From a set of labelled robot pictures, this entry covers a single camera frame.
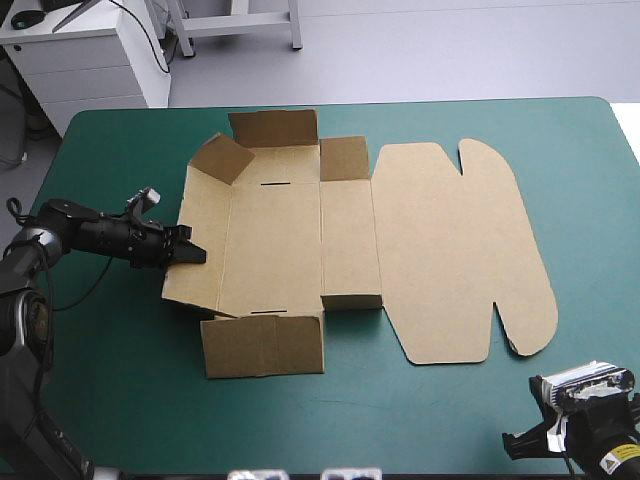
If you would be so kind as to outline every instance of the yellow label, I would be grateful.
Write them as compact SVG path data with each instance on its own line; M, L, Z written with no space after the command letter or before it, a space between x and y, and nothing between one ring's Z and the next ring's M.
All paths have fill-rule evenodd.
M611 450L618 460L624 462L630 458L640 457L640 446L633 443L626 443Z

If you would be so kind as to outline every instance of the green table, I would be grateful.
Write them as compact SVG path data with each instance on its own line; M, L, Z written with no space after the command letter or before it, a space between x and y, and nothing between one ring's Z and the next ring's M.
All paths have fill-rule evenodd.
M511 462L503 431L539 421L527 378L592 359L640 372L640 169L609 105L595 98L316 107L322 137L441 143L473 137L515 171L556 293L556 337L521 359L494 319L482 364L410 365L381 311L326 318L326 374L206 380L203 312L160 299L163 272L115 262L83 304L57 315L45 402L99 464L130 472L226 472L378 465L388 473L564 472ZM227 113L244 109L87 112L72 122L37 204L68 197L118 212L137 189L177 219L185 166ZM56 303L105 259L73 253L53 270Z

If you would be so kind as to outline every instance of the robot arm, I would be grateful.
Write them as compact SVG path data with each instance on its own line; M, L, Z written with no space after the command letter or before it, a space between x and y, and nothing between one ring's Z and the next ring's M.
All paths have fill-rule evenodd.
M626 368L591 362L529 379L543 421L527 432L503 434L512 460L569 458L593 480L640 478L640 395Z
M129 260L132 267L163 268L204 263L206 252L189 242L190 227L144 220L156 205L151 188L108 215L68 200L49 200L35 217L10 211L22 230L0 261L0 456L24 478L116 479L112 469L94 467L69 441L40 403L40 387L51 370L51 298L35 277L72 249Z

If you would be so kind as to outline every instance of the cardboard panel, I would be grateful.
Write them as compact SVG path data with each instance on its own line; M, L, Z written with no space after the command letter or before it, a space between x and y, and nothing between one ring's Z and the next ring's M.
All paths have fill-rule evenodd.
M231 185L254 154L229 137L217 133L207 140L189 163L203 173Z
M238 176L234 185L268 183L318 183L320 147L253 148L253 161Z
M369 153L365 137L323 138L320 180L369 179Z
M380 307L382 294L369 180L322 182L320 203L325 309Z
M481 142L459 150L464 175L437 144L386 145L372 179L385 309L416 364L486 359L494 302L520 355L556 330L513 172Z
M256 315L201 322L207 377L324 371L322 319Z
M264 110L230 113L233 136L240 145L284 147L317 145L318 121L315 110Z
M322 310L318 184L232 189L221 310Z
M231 187L188 166L178 223L193 227L191 240L207 262L170 266L162 298L218 311L230 209Z

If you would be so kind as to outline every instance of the white desk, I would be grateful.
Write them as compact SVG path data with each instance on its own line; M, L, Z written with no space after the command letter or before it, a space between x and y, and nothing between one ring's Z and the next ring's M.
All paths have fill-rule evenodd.
M120 1L143 23L166 69L145 3ZM144 32L126 12L104 1L56 33L53 27L75 6L25 30L11 27L16 12L38 7L38 0L15 0L0 28L0 45L61 136L83 110L167 107L171 75L160 70Z

